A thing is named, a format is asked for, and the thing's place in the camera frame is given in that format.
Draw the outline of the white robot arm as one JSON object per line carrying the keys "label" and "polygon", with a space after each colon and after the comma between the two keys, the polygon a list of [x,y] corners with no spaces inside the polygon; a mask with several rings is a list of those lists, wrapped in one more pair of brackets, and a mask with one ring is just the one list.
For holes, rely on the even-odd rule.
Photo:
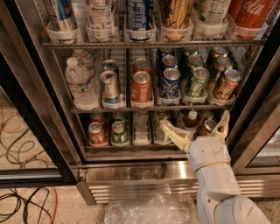
{"label": "white robot arm", "polygon": [[271,224],[260,207],[241,193],[230,165],[225,138],[230,114],[224,111],[208,136],[194,141],[186,130],[162,120],[160,128],[186,153],[198,179],[197,208],[200,224]]}

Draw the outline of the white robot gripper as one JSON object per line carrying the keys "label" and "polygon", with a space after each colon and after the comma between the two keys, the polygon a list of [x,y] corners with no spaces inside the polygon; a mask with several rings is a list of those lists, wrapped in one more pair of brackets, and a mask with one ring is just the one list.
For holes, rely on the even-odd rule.
{"label": "white robot gripper", "polygon": [[179,149],[187,151],[186,157],[192,170],[196,172],[205,166],[230,163],[228,147],[224,142],[228,136],[229,120],[230,113],[225,110],[211,132],[212,136],[200,136],[193,142],[190,139],[190,132],[173,126],[170,121],[161,120],[159,125]]}

